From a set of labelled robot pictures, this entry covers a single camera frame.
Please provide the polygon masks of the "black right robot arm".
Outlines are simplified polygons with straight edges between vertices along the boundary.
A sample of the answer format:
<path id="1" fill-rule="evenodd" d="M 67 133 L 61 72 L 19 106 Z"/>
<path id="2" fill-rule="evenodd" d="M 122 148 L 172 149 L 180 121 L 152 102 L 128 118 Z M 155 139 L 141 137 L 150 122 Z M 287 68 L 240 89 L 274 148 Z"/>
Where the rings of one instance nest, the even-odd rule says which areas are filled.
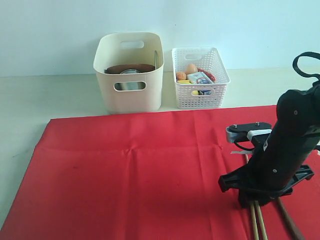
<path id="1" fill-rule="evenodd" d="M 234 124 L 226 128 L 227 141 L 238 145 L 251 142 L 248 163 L 221 175 L 220 190 L 238 190 L 238 201 L 246 208 L 251 201 L 260 205 L 292 194 L 302 180 L 314 172 L 304 161 L 320 141 L 320 87 L 288 90 L 276 105 L 277 122 Z"/>

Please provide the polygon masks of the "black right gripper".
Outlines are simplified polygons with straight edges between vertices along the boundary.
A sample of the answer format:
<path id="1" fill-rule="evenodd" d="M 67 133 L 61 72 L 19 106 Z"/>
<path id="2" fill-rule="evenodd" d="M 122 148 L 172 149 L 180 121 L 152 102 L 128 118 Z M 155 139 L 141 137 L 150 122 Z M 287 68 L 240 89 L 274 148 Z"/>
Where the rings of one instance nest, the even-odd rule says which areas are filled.
<path id="1" fill-rule="evenodd" d="M 252 139 L 251 143 L 253 154 L 248 163 L 218 179 L 222 192 L 238 190 L 241 208 L 249 208 L 252 200 L 265 206 L 290 195 L 295 185 L 314 176 L 304 164 L 315 148 L 313 139 Z"/>

